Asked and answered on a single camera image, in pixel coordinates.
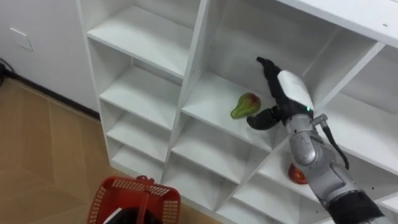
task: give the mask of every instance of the wall socket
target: wall socket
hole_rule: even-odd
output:
[[[11,30],[12,38],[18,45],[33,52],[32,44],[30,43],[26,34],[24,34],[23,32],[15,29],[13,27],[11,27],[10,30]]]

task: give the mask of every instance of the white bookcase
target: white bookcase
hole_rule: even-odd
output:
[[[397,221],[397,2],[79,4],[113,167],[176,188],[223,223],[333,223],[309,187],[287,177],[284,127],[255,131],[229,116],[249,91],[274,105],[261,56],[302,77],[351,175]]]

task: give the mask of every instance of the red basket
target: red basket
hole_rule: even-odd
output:
[[[163,224],[178,224],[180,194],[171,187],[154,182],[146,176],[136,179],[108,177],[94,196],[87,224],[103,224],[116,209],[129,207],[139,207],[137,224],[144,223],[146,210],[162,220]]]

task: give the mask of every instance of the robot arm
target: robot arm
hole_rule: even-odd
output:
[[[248,117],[254,129],[269,129],[282,121],[289,133],[294,165],[303,173],[336,224],[389,223],[377,205],[360,189],[348,173],[348,160],[335,144],[323,114],[313,118],[308,91],[297,76],[282,71],[270,60],[257,58],[264,68],[272,97],[277,105],[255,117]],[[320,124],[329,141],[338,149],[346,168],[338,164],[335,154],[326,147],[315,126]]]

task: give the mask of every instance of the green pear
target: green pear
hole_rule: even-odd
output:
[[[245,93],[239,97],[238,105],[231,111],[232,119],[244,118],[257,113],[261,107],[261,100],[253,93]]]

